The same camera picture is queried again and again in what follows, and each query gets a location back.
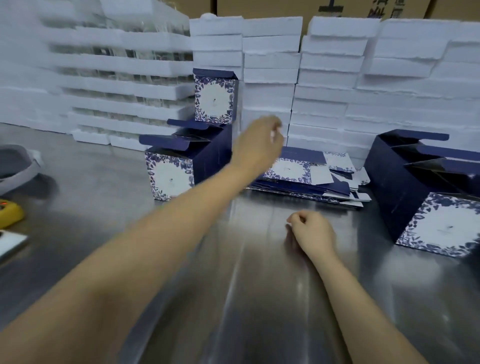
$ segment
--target brown cardboard box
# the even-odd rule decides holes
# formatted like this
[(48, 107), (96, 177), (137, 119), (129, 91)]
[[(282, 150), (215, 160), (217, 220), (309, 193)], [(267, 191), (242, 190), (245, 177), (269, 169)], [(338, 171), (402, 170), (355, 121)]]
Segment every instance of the brown cardboard box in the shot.
[(479, 0), (432, 0), (427, 13), (429, 19), (480, 21)]
[(214, 12), (211, 0), (173, 0), (171, 5), (190, 19), (200, 18), (206, 12)]
[(303, 32), (315, 15), (352, 18), (423, 18), (430, 0), (217, 0), (218, 16), (303, 16)]

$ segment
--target person's left hand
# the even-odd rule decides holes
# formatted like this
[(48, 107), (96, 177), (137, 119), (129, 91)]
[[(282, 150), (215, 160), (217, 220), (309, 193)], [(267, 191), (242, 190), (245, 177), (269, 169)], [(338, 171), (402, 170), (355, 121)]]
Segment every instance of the person's left hand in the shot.
[(230, 165), (248, 173), (252, 180), (265, 173), (282, 151), (284, 139), (278, 130), (281, 126), (276, 116), (254, 120), (235, 141)]

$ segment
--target floral patterned box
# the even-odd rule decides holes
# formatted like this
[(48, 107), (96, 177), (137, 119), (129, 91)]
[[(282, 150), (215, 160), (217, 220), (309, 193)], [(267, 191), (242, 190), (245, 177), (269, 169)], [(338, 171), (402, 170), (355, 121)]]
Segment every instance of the floral patterned box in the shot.
[(147, 172), (156, 200), (168, 201), (217, 173), (230, 161), (231, 125), (169, 121), (184, 126), (173, 135), (141, 135)]
[(234, 72), (194, 68), (195, 120), (232, 124), (237, 117), (239, 82)]
[(480, 247), (480, 153), (420, 141), (448, 137), (400, 129), (380, 134), (365, 169), (396, 244), (464, 257)]

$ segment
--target navy blue box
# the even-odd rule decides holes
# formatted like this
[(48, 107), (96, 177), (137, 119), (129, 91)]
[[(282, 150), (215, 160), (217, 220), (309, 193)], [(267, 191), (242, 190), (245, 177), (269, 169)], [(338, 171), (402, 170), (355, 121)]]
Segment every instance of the navy blue box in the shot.
[(230, 162), (231, 124), (168, 120), (179, 126), (173, 135), (140, 135), (156, 200), (168, 201), (221, 170)]
[(396, 244), (463, 257), (480, 244), (480, 153), (420, 142), (448, 138), (401, 129), (380, 134), (365, 169)]

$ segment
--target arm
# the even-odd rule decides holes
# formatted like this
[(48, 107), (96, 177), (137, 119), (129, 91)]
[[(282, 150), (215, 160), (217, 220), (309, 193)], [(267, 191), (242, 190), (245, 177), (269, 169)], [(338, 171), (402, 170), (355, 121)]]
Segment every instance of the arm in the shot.
[(0, 333), (2, 363), (110, 361), (188, 252), (280, 155), (280, 121), (254, 121), (219, 173), (93, 252)]
[(427, 364), (342, 264), (328, 220), (318, 212), (299, 211), (287, 222), (324, 282), (353, 363)]

